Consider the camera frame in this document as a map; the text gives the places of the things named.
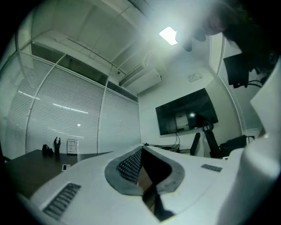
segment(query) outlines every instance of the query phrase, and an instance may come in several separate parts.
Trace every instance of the vent grille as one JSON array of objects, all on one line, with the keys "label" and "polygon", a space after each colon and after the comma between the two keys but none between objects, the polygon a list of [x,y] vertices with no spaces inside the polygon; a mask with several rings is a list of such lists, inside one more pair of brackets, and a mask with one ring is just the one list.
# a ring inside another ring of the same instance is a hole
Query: vent grille
[{"label": "vent grille", "polygon": [[73,183],[67,184],[47,205],[43,212],[52,218],[59,220],[80,188],[80,185]]},{"label": "vent grille", "polygon": [[122,86],[124,83],[126,83],[128,80],[130,80],[133,76],[137,75],[139,72],[141,72],[144,69],[144,67],[140,64],[137,66],[136,69],[134,69],[131,73],[129,73],[123,80],[119,82],[119,86]]},{"label": "vent grille", "polygon": [[134,184],[137,184],[141,170],[141,153],[142,149],[122,161],[117,167],[120,176]]},{"label": "vent grille", "polygon": [[207,170],[215,171],[215,172],[221,172],[221,170],[222,170],[221,167],[211,166],[211,165],[208,165],[208,164],[204,164],[201,167],[204,168],[204,169],[207,169]]}]

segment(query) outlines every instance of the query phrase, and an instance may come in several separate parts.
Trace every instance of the black figurine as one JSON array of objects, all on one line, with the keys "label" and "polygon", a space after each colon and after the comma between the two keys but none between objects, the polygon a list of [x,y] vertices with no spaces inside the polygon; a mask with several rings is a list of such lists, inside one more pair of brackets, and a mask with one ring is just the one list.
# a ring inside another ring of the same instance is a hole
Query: black figurine
[{"label": "black figurine", "polygon": [[57,138],[54,140],[54,153],[55,155],[58,155],[60,153],[60,145],[61,145],[61,138],[59,139],[58,143],[57,143]]},{"label": "black figurine", "polygon": [[53,152],[53,149],[50,149],[50,148],[49,148],[49,146],[43,145],[42,153],[43,153],[44,155],[50,155],[50,156],[52,156],[54,152]]}]

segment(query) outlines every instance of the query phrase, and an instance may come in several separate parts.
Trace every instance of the window blind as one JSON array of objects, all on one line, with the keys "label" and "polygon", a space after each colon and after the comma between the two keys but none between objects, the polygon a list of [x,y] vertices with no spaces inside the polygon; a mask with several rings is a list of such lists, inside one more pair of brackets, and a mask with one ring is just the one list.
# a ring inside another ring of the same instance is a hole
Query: window blind
[{"label": "window blind", "polygon": [[98,152],[118,151],[141,142],[139,107],[106,89],[98,139]]},{"label": "window blind", "polygon": [[67,139],[77,140],[77,153],[97,153],[97,130],[104,87],[60,66],[54,67],[35,99],[28,129],[27,151],[61,138],[60,153],[67,152]]},{"label": "window blind", "polygon": [[242,131],[242,134],[243,134],[243,135],[246,135],[246,136],[249,136],[249,137],[246,139],[246,143],[247,143],[247,144],[250,144],[250,143],[254,140],[253,136],[255,137],[255,139],[258,139],[261,130],[262,130],[262,128],[253,128],[253,129],[243,130],[243,131]]},{"label": "window blind", "polygon": [[0,139],[4,156],[13,159],[25,154],[29,110],[52,66],[52,63],[17,53],[1,71]]}]

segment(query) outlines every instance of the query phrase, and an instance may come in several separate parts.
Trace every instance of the black chair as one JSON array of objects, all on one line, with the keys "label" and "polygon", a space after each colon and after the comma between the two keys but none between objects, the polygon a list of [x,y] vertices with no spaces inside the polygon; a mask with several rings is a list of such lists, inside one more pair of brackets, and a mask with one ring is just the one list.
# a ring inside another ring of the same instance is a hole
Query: black chair
[{"label": "black chair", "polygon": [[240,137],[228,140],[227,142],[218,146],[214,133],[212,132],[213,128],[214,126],[212,123],[209,121],[204,121],[202,129],[210,147],[210,156],[212,158],[221,159],[222,157],[229,156],[232,150],[244,148],[247,145],[247,136],[242,135]]},{"label": "black chair", "polygon": [[192,146],[190,148],[190,155],[194,156],[195,153],[196,153],[196,149],[197,149],[197,145],[199,143],[199,139],[201,137],[201,134],[200,133],[196,133],[195,137],[194,137],[194,140],[193,140],[193,143],[192,143]]}]

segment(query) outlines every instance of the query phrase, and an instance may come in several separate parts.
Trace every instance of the monitor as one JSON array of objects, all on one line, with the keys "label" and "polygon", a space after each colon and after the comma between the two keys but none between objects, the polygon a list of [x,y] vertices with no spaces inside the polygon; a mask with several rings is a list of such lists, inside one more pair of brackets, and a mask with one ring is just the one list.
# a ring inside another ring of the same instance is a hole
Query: monitor
[{"label": "monitor", "polygon": [[206,89],[201,89],[156,108],[160,135],[202,127],[202,118],[217,123],[215,109]]}]

